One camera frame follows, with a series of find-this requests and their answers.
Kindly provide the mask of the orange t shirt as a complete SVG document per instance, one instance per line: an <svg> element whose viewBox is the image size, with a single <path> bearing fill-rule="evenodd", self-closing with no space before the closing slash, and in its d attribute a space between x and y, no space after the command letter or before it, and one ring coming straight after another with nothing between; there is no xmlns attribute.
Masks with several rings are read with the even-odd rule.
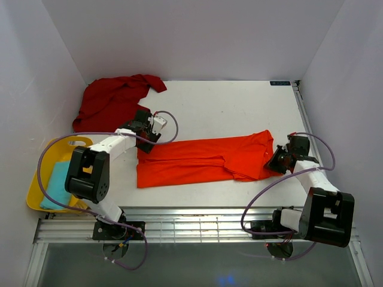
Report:
<svg viewBox="0 0 383 287"><path fill-rule="evenodd" d="M278 176L265 167L272 156L273 137L268 130L157 145L149 154L137 153L137 187L264 180Z"/></svg>

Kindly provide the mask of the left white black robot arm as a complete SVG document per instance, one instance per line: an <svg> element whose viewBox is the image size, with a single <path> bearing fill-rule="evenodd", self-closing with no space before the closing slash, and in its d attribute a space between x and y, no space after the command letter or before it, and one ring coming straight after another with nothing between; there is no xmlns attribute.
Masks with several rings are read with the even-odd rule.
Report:
<svg viewBox="0 0 383 287"><path fill-rule="evenodd" d="M132 148L149 153L161 137L167 121L147 111L138 111L115 130L115 135L89 147L74 149L65 180L65 190L84 201L91 211L107 223L106 231L114 239L122 238L127 225L120 220L123 211L108 195L110 164Z"/></svg>

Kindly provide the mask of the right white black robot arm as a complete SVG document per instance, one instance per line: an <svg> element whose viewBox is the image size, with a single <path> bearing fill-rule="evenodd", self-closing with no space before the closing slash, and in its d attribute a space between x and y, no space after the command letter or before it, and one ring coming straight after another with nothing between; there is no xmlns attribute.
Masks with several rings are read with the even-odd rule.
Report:
<svg viewBox="0 0 383 287"><path fill-rule="evenodd" d="M270 230L285 237L291 230L304 240L344 248L351 238L354 197L336 188L325 175L326 168L309 155L306 133L287 136L286 145L278 145L265 168L281 174L290 172L307 194L301 211L281 207L273 212Z"/></svg>

